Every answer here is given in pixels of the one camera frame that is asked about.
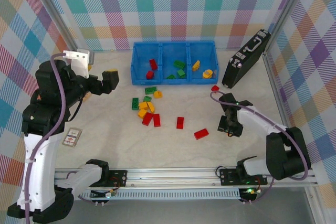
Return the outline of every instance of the blue plastic tray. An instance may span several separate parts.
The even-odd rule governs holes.
[[[157,70],[154,79],[147,80],[146,73],[152,70],[149,61],[155,59]],[[179,79],[174,62],[185,63],[184,79]],[[192,66],[200,61],[200,67],[192,71]],[[211,69],[211,79],[203,79],[205,70]],[[176,79],[169,80],[168,76],[175,75]],[[158,84],[216,84],[218,82],[219,66],[215,43],[213,41],[182,41],[182,42],[136,42],[133,47],[131,77],[133,85]]]

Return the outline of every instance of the yellow lego brick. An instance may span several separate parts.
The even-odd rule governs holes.
[[[211,69],[207,69],[203,72],[203,79],[210,79],[212,77],[212,70]]]
[[[138,112],[138,116],[140,117],[140,118],[144,118],[145,117],[145,115],[147,114],[147,110],[145,110],[145,109],[141,109],[139,112]]]
[[[198,60],[194,65],[193,65],[193,71],[196,71],[198,68],[200,68],[200,61]]]
[[[147,104],[148,104],[148,108],[150,109],[150,111],[151,111],[152,113],[154,113],[154,112],[155,112],[155,107],[154,107],[153,103],[151,103],[151,102],[147,102]]]
[[[144,109],[144,110],[148,109],[148,105],[147,105],[146,102],[140,102],[139,103],[139,110],[142,110],[142,109]]]
[[[162,92],[160,90],[157,90],[154,92],[154,97],[155,98],[161,98],[162,97]]]

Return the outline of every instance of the cable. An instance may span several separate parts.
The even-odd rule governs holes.
[[[34,147],[31,155],[30,155],[30,160],[33,161],[31,163],[28,163],[27,166],[27,172],[26,172],[26,176],[25,176],[25,218],[26,218],[26,223],[30,224],[30,219],[29,219],[29,212],[30,212],[30,200],[29,200],[29,180],[30,180],[30,174],[32,171],[32,166],[34,163],[34,159],[35,159],[35,155],[38,151],[38,149],[40,148],[40,146],[42,145],[42,143],[47,140],[60,126],[60,124],[62,123],[62,120],[64,118],[65,115],[65,109],[66,109],[66,98],[65,98],[65,93],[64,93],[64,88],[63,88],[63,84],[62,84],[62,80],[61,77],[59,76],[57,67],[55,65],[55,58],[59,57],[59,56],[65,56],[66,54],[64,53],[60,53],[60,54],[54,54],[52,55],[51,59],[50,59],[50,63],[51,63],[51,67],[52,70],[54,71],[55,77],[56,77],[56,81],[58,84],[58,88],[59,88],[59,92],[60,92],[60,96],[61,96],[61,112],[59,115],[59,119],[57,121],[57,123],[55,124],[55,126],[45,135],[42,137],[42,139],[36,144],[36,146]]]
[[[73,171],[71,171],[71,172],[69,172],[68,174],[67,174],[67,179],[69,178],[69,175],[70,174],[72,174],[72,173],[77,173],[77,172],[75,172],[74,170]],[[87,202],[87,203],[90,203],[90,204],[92,204],[92,205],[96,205],[96,203],[97,203],[97,201],[96,202],[93,202],[93,201],[91,201],[91,200],[88,200],[88,199],[84,199],[82,196],[80,196],[80,195],[78,195],[77,196],[79,199],[81,199],[81,200],[83,200],[83,201],[85,201],[85,202]]]
[[[83,99],[80,99],[79,104],[78,104],[78,106],[77,106],[77,108],[76,108],[76,110],[74,112],[74,115],[67,122],[71,122],[75,118],[75,116],[77,115],[80,107],[82,106],[82,103],[83,103]]]
[[[229,103],[229,102],[222,102],[216,98],[213,97],[213,94],[214,93],[220,93],[222,95],[224,95],[225,93],[221,92],[221,91],[212,91],[210,93],[210,97],[212,100],[214,100],[215,102],[218,102],[220,104],[223,104],[223,105],[229,105],[229,106],[236,106],[236,107],[239,107],[239,108],[242,108],[244,110],[247,110],[249,112],[252,112],[253,114],[255,114],[256,116],[260,117],[261,119],[263,119],[266,123],[270,124],[272,127],[276,128],[277,130],[279,130],[280,132],[282,132],[288,139],[289,141],[292,143],[292,145],[295,147],[295,149],[297,150],[302,162],[303,162],[303,166],[304,166],[304,171],[305,173],[303,174],[302,177],[300,178],[296,178],[296,177],[293,177],[293,176],[290,176],[291,179],[293,180],[304,180],[305,178],[307,178],[308,176],[308,164],[307,164],[307,161],[302,153],[302,150],[300,149],[300,147],[298,146],[298,144],[294,141],[294,139],[285,131],[283,130],[282,128],[280,128],[279,126],[276,125],[276,123],[274,123],[272,120],[268,119],[267,117],[265,117],[264,115],[260,114],[258,111],[255,111],[251,108],[249,108],[248,106],[243,106],[243,105],[240,105],[240,104],[236,104],[236,103]],[[272,181],[270,183],[270,186],[268,187],[268,190],[266,192],[264,192],[259,198],[257,198],[256,200],[254,200],[254,202],[257,202],[259,201],[262,197],[265,196],[265,194],[267,194],[270,189],[272,188],[273,184],[274,184],[274,178],[272,178]]]
[[[119,181],[119,179],[117,177],[111,177],[111,178],[113,178],[113,179],[115,179],[117,181],[117,185],[118,186],[117,186],[117,188],[113,189],[113,191],[116,191],[116,190],[118,190],[120,188],[120,181]]]
[[[224,168],[224,169],[227,169],[225,166],[221,166],[221,165],[220,165],[219,167],[217,167],[217,168],[216,168],[216,171],[215,171],[215,174],[216,174],[216,176],[217,176],[218,178],[220,178],[220,176],[218,175],[217,171],[218,171],[218,169],[221,168],[221,167]]]
[[[258,190],[261,190],[261,188],[260,188],[260,185],[261,185],[260,178],[258,176],[255,176],[255,177],[258,180]]]

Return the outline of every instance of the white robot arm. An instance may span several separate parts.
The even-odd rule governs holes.
[[[311,163],[300,129],[274,123],[250,102],[238,102],[232,93],[222,94],[219,102],[225,116],[222,116],[218,130],[239,137],[246,126],[265,140],[263,156],[238,162],[237,171],[241,181],[254,180],[254,176],[260,174],[270,174],[281,180],[310,169]]]
[[[66,65],[56,57],[71,59]],[[104,71],[103,80],[88,74],[94,53],[85,49],[64,51],[53,55],[36,71],[39,88],[23,111],[22,132],[26,145],[24,182],[17,203],[9,206],[7,214],[15,218],[29,216],[38,223],[64,219],[74,198],[95,182],[108,180],[108,163],[92,159],[84,168],[58,186],[54,186],[57,147],[62,139],[69,108],[91,92],[109,94],[119,82],[115,69]]]

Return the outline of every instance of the plaid wallpaper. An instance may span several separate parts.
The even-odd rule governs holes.
[[[299,0],[268,57],[336,223],[336,0]]]
[[[277,15],[286,1],[280,7],[279,1],[275,7]],[[78,45],[93,50],[130,49],[135,41],[186,39],[215,40],[219,48],[239,48],[264,28],[276,3],[275,0],[54,2]]]
[[[37,88],[40,63],[67,48],[40,0],[0,0],[0,223],[22,185],[22,112]]]
[[[276,13],[273,16],[272,22],[268,28],[269,32],[273,32],[275,24],[278,22],[280,15],[282,14],[282,11],[286,7],[286,4],[288,3],[289,0],[281,0],[280,5],[277,7]]]

